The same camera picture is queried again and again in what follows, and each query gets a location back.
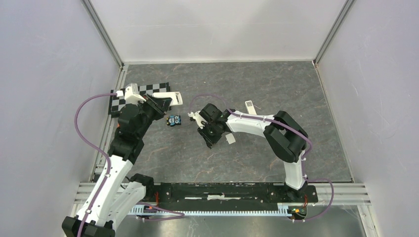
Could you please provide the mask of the white long remote control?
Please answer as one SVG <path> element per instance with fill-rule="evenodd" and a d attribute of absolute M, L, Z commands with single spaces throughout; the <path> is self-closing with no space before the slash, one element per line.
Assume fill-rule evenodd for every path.
<path fill-rule="evenodd" d="M 255 107 L 253 105 L 252 100 L 248 100 L 245 102 L 247 113 L 250 115 L 257 115 Z"/>

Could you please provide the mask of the grey white remote control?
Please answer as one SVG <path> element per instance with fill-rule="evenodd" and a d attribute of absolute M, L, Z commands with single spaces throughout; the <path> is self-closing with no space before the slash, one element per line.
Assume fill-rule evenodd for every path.
<path fill-rule="evenodd" d="M 154 92 L 152 94 L 154 98 L 159 99 L 171 99 L 170 106 L 179 106 L 183 104 L 183 99 L 181 93 L 178 91 L 175 92 Z"/>

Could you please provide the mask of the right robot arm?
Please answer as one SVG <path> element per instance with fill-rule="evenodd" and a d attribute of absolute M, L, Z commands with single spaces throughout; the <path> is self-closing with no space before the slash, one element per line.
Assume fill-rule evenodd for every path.
<path fill-rule="evenodd" d="M 208 103 L 188 116 L 198 125 L 197 131 L 212 148 L 223 133 L 247 133 L 266 139 L 275 156 L 284 163 L 286 179 L 285 194 L 291 201 L 305 196 L 306 175 L 302 157 L 310 150 L 311 142 L 305 130 L 285 111 L 275 115 L 251 115 L 226 109 L 219 110 Z"/>

